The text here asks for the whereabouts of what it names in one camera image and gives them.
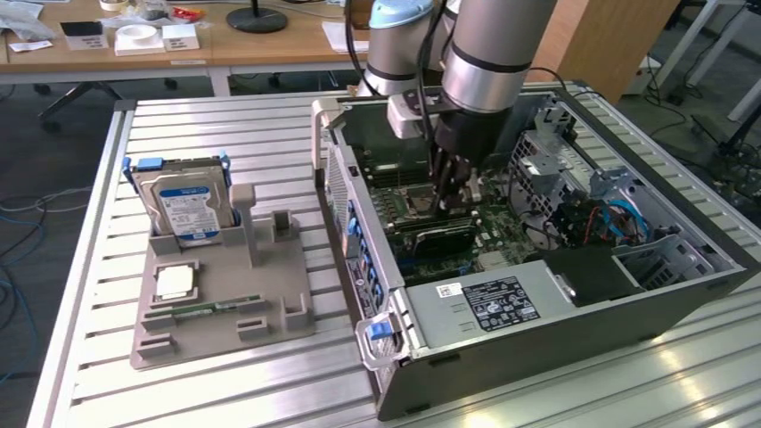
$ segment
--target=computer motherboard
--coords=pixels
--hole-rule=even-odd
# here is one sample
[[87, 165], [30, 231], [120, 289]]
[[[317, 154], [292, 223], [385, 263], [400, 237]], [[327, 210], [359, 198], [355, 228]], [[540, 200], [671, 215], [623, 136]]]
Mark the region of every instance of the computer motherboard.
[[[375, 106], [363, 107], [367, 118]], [[507, 174], [500, 169], [481, 172], [481, 201], [440, 217], [432, 210], [424, 142], [403, 142], [371, 120], [352, 123], [348, 141], [407, 285], [524, 263], [537, 246], [547, 248], [545, 237], [537, 235], [539, 243], [532, 240], [525, 218], [507, 203]]]
[[371, 189], [369, 194], [409, 285], [520, 264], [536, 253], [504, 203], [484, 202], [437, 218], [431, 184]]

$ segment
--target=aluminum table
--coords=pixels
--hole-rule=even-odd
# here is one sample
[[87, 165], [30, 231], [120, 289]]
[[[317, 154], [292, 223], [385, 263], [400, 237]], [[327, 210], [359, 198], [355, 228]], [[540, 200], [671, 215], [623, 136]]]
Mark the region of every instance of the aluminum table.
[[[339, 95], [145, 101], [115, 113], [28, 426], [759, 426], [759, 276], [653, 341], [408, 418], [377, 421], [309, 166], [311, 103]], [[581, 101], [761, 259], [759, 229], [605, 101], [589, 95]], [[620, 164], [589, 132], [579, 135], [579, 146], [601, 167]], [[317, 333], [139, 372], [127, 356], [149, 222], [120, 161], [223, 150], [233, 181], [257, 186], [255, 216], [289, 208], [300, 220]]]

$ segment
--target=power supply label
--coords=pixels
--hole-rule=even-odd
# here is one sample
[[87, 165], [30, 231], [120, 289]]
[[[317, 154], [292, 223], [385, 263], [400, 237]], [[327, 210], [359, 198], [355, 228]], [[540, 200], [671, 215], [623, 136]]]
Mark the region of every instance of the power supply label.
[[539, 319], [535, 304], [515, 276], [463, 287], [481, 330], [492, 332], [509, 325]]

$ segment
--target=wooden cabinet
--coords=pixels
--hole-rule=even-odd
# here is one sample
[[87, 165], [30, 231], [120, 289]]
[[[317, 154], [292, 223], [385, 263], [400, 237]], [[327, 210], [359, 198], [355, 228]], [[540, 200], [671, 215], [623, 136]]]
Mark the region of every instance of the wooden cabinet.
[[[580, 79], [615, 103], [664, 30], [679, 0], [557, 0], [535, 66]], [[552, 75], [532, 71], [528, 81]]]

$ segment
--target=barcode label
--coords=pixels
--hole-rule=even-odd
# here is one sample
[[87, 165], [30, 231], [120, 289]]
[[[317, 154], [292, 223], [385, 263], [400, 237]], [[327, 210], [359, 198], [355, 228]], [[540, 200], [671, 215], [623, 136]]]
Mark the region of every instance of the barcode label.
[[445, 297], [459, 296], [460, 294], [463, 294], [463, 284], [453, 283], [453, 284], [439, 285], [436, 287], [436, 291], [439, 292], [439, 297], [441, 299], [444, 299]]

